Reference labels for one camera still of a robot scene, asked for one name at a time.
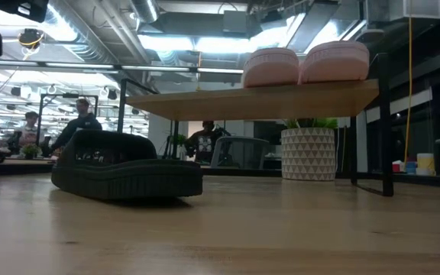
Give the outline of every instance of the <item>man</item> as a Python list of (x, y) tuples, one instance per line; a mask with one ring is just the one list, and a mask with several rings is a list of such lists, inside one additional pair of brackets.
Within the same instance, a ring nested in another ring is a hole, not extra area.
[[(15, 137), (19, 136), (18, 146), (24, 146), (26, 144), (37, 143), (37, 123), (38, 114), (36, 112), (28, 112), (24, 114), (24, 118), (27, 121), (26, 125), (20, 129), (15, 130)], [(40, 142), (44, 140), (44, 135), (40, 133)]]
[(52, 144), (52, 147), (50, 148), (52, 151), (66, 145), (76, 131), (82, 129), (102, 130), (102, 126), (96, 120), (94, 114), (88, 112), (89, 102), (87, 100), (77, 99), (76, 108), (79, 117), (69, 121), (67, 126), (62, 130), (62, 134), (60, 134), (55, 143)]
[(196, 152), (195, 162), (197, 163), (211, 163), (215, 144), (223, 134), (230, 135), (226, 130), (218, 128), (213, 131), (215, 123), (213, 121), (204, 121), (203, 130), (197, 131), (189, 137), (184, 146), (188, 154), (192, 157)]

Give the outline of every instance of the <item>shelf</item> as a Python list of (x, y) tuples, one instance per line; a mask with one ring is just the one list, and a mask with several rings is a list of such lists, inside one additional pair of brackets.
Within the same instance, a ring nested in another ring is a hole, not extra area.
[(378, 81), (346, 81), (127, 97), (127, 104), (177, 121), (336, 118), (359, 114)]

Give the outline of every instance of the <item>blue container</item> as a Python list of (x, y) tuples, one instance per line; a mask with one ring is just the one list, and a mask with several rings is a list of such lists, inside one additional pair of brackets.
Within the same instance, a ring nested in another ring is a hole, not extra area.
[(415, 162), (415, 161), (408, 161), (406, 163), (405, 171), (406, 171), (406, 173), (408, 173), (410, 175), (415, 175), (416, 174), (416, 168), (417, 168), (417, 162)]

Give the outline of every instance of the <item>desk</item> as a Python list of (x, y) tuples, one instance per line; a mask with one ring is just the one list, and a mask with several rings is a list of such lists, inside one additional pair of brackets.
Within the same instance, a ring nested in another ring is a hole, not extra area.
[(6, 159), (0, 164), (0, 176), (26, 173), (49, 173), (54, 162), (51, 160)]
[(397, 186), (205, 176), (202, 196), (104, 203), (0, 176), (0, 274), (440, 275), (440, 188)]

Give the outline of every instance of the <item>dark shirt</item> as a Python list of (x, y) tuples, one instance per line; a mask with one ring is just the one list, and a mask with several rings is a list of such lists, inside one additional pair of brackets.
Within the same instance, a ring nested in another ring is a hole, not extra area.
[(222, 136), (220, 131), (197, 131), (185, 142), (186, 148), (194, 147), (196, 150), (195, 162), (211, 163), (215, 144)]
[(55, 143), (52, 145), (52, 148), (55, 150), (66, 145), (67, 142), (70, 141), (70, 138), (73, 137), (74, 133), (82, 129), (102, 130), (102, 126), (92, 113), (89, 113), (85, 117), (73, 119), (72, 121), (69, 121), (67, 126), (62, 131), (62, 134), (60, 134)]

